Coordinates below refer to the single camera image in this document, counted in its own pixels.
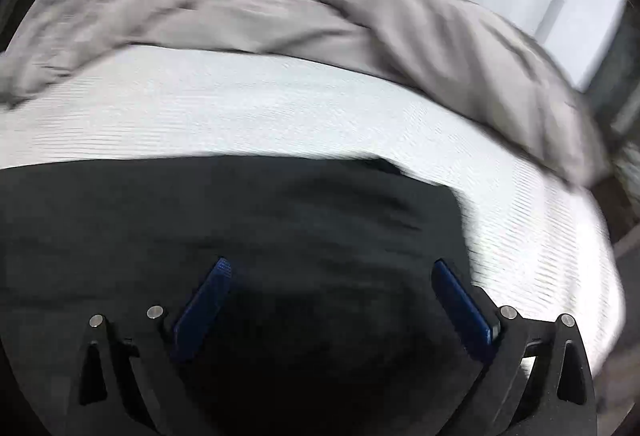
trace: bed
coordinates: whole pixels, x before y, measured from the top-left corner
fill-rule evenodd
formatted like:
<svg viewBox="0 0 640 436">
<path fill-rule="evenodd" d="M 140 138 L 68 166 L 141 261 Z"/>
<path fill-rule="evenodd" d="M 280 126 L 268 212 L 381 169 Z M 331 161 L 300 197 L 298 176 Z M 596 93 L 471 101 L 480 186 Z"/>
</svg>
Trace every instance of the bed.
<svg viewBox="0 0 640 436">
<path fill-rule="evenodd" d="M 373 154 L 450 186 L 474 281 L 496 304 L 573 314 L 594 374 L 622 329 L 591 193 L 402 84 L 286 56 L 134 45 L 0 114 L 0 168 L 229 152 Z"/>
</svg>

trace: blue gripper pad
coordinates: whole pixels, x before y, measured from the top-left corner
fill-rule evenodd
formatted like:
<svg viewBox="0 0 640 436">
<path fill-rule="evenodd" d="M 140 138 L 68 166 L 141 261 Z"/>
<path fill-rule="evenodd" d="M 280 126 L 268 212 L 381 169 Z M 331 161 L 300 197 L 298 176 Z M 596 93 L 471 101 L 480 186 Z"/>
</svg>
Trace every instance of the blue gripper pad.
<svg viewBox="0 0 640 436">
<path fill-rule="evenodd" d="M 491 328 L 442 259 L 437 260 L 431 270 L 431 287 L 466 352 L 471 358 L 484 364 L 491 361 L 495 354 Z"/>
<path fill-rule="evenodd" d="M 174 348 L 171 353 L 174 362 L 183 363 L 196 355 L 230 286 L 231 265 L 221 257 L 174 324 Z"/>
</svg>

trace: gray comforter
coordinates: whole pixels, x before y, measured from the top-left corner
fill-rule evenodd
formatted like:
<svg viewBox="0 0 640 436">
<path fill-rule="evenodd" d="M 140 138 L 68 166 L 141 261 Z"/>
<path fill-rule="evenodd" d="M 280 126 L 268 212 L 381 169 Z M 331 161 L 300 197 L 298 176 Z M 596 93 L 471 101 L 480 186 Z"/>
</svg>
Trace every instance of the gray comforter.
<svg viewBox="0 0 640 436">
<path fill-rule="evenodd" d="M 0 56 L 15 104 L 127 44 L 281 54 L 417 88 L 572 184 L 607 170 L 580 95 L 535 42 L 466 0 L 38 0 Z"/>
</svg>

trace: silver bolt head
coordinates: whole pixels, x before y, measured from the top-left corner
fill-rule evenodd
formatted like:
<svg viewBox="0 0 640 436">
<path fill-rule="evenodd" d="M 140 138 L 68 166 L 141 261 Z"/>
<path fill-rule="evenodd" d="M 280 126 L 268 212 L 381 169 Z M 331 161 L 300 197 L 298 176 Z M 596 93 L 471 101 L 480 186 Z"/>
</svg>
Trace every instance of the silver bolt head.
<svg viewBox="0 0 640 436">
<path fill-rule="evenodd" d="M 562 321 L 562 324 L 564 324 L 569 328 L 571 328 L 572 326 L 575 326 L 575 319 L 571 317 L 571 315 L 569 315 L 568 313 L 563 313 L 562 316 L 560 317 L 560 320 Z"/>
<path fill-rule="evenodd" d="M 152 306 L 146 311 L 146 316 L 150 319 L 157 319 L 163 313 L 164 309 L 162 308 L 162 306 Z"/>
<path fill-rule="evenodd" d="M 91 326 L 92 328 L 97 328 L 100 324 L 102 324 L 103 320 L 104 320 L 104 317 L 102 315 L 100 314 L 94 315 L 89 319 L 89 326 Z"/>
<path fill-rule="evenodd" d="M 514 319 L 518 316 L 518 311 L 513 306 L 503 306 L 500 308 L 500 315 L 506 319 Z"/>
</svg>

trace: gray duvet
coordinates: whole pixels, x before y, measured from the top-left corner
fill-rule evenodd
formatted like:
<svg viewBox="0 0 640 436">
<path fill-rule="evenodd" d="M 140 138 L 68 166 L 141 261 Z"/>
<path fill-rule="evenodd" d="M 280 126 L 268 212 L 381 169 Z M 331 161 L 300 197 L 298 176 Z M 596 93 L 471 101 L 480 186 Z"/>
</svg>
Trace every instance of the gray duvet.
<svg viewBox="0 0 640 436">
<path fill-rule="evenodd" d="M 490 126 L 572 184 L 607 170 L 553 61 L 466 0 L 38 0 L 0 56 L 0 98 L 34 98 L 127 44 L 281 54 L 379 76 Z"/>
</svg>

